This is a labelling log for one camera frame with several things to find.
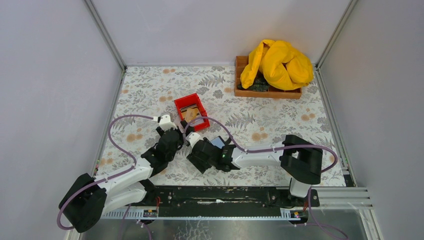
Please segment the gray floor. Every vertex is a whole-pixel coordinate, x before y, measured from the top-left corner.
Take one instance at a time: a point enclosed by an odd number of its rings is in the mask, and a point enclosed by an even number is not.
[[[350,240],[367,239],[360,215],[355,210],[315,210],[322,224],[342,229]],[[116,240],[121,220],[100,220],[84,233],[82,240]],[[149,224],[154,240],[332,240],[317,226],[293,227],[287,221],[270,220],[157,220]],[[134,220],[123,225],[123,240],[147,240],[147,230]]]

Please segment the white wall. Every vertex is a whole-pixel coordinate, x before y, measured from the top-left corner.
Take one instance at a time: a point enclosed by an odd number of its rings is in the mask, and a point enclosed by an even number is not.
[[[82,0],[1,1],[0,79],[0,239],[61,240],[58,204],[95,163],[120,69]]]
[[[94,0],[128,65],[234,64],[262,39],[315,63],[349,0]]]
[[[386,240],[423,239],[424,1],[359,1],[322,68]]]

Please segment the wooden tray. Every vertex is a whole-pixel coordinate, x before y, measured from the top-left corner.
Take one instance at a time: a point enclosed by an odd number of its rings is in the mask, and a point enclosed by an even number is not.
[[[269,86],[268,91],[250,91],[250,90],[239,90],[237,85],[241,83],[240,76],[243,70],[248,65],[248,56],[236,56],[235,57],[235,83],[234,83],[234,95],[236,97],[253,97],[253,98],[272,98],[272,99],[300,99],[302,96],[302,88],[295,90],[284,91],[273,86]]]

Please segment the floral patterned surface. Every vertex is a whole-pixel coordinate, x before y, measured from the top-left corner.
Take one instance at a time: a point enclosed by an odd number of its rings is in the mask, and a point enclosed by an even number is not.
[[[235,68],[212,67],[129,67],[122,85],[114,117],[127,114],[159,116],[171,112],[174,122],[180,118],[174,100],[197,93],[209,117],[225,124],[236,141],[248,148],[282,142],[286,134],[295,134],[317,145],[335,149],[317,83],[303,88],[297,99],[234,96]],[[157,123],[144,118],[124,118],[112,128],[112,137],[122,148],[139,157],[152,147],[159,135]],[[227,138],[216,123],[199,132],[203,137]],[[187,159],[190,148],[184,146],[174,160],[158,175],[150,178],[155,185],[209,186],[288,186],[290,175],[281,167],[256,166],[231,172],[214,167],[201,174]],[[324,152],[322,167],[333,156]],[[98,173],[110,172],[132,163],[132,159],[107,140]],[[321,186],[345,186],[339,164],[321,175]]]

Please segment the yellow bag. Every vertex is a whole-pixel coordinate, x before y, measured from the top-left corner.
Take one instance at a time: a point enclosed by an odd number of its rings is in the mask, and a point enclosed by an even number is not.
[[[309,58],[286,41],[265,39],[249,54],[240,77],[244,89],[253,84],[258,70],[269,85],[286,91],[308,86],[314,79]]]

